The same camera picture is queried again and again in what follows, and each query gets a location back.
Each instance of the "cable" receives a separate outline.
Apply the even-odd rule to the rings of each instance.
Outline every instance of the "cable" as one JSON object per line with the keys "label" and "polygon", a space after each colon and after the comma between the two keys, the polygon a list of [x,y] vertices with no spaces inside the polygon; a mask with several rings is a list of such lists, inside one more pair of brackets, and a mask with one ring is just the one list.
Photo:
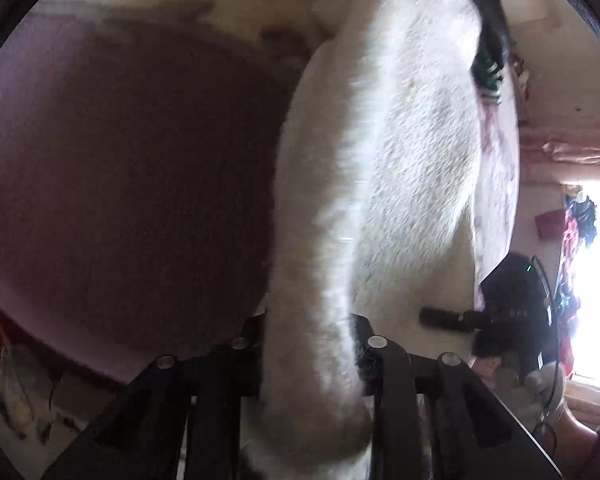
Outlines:
{"label": "cable", "polygon": [[555,336],[555,371],[554,371],[554,384],[551,387],[551,394],[549,395],[549,399],[546,402],[543,412],[549,409],[551,403],[554,400],[555,390],[558,385],[558,373],[560,373],[560,336],[558,334],[558,315],[555,307],[555,299],[551,294],[551,287],[549,286],[549,279],[547,278],[546,271],[542,266],[542,262],[538,259],[537,256],[533,256],[531,258],[531,264],[536,268],[536,272],[542,278],[542,287],[546,293],[547,298],[549,299],[549,306],[551,307],[551,325],[554,329]]}
{"label": "cable", "polygon": [[54,392],[56,391],[56,386],[58,386],[58,383],[60,381],[55,381],[53,383],[51,383],[51,393],[49,393],[49,402],[48,402],[48,408],[49,411],[51,411],[51,400],[54,398]]}
{"label": "cable", "polygon": [[551,436],[554,438],[554,444],[552,445],[551,453],[549,453],[549,457],[553,458],[555,455],[555,450],[558,449],[558,434],[556,433],[554,428],[550,424],[547,424],[546,422],[538,422],[536,424],[535,428],[533,428],[533,430],[531,431],[531,435],[537,440],[538,436],[536,436],[536,432],[539,429],[541,429],[543,426],[549,430],[549,432],[551,433]]}

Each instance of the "wall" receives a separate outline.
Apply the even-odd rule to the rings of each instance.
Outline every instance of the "wall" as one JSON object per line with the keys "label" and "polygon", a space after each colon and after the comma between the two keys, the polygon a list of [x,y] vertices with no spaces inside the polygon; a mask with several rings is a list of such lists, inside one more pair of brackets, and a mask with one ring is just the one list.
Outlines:
{"label": "wall", "polygon": [[529,127],[600,134],[600,42],[565,0],[502,0],[530,71]]}
{"label": "wall", "polygon": [[536,229],[536,215],[563,207],[564,193],[560,184],[520,185],[510,250],[537,256],[546,269],[552,288],[558,276],[562,240],[541,240]]}

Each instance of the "black bracket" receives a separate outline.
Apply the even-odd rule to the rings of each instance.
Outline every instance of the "black bracket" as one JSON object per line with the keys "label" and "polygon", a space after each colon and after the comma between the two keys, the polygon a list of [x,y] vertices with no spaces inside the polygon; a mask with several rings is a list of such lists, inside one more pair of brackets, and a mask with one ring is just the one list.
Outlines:
{"label": "black bracket", "polygon": [[[554,480],[535,440],[455,354],[427,359],[352,316],[360,375],[374,396],[371,480],[424,478],[417,394],[436,480]],[[257,397],[264,316],[210,354],[156,359],[87,427],[43,480],[173,480],[187,433],[186,480],[240,478],[240,400]]]}

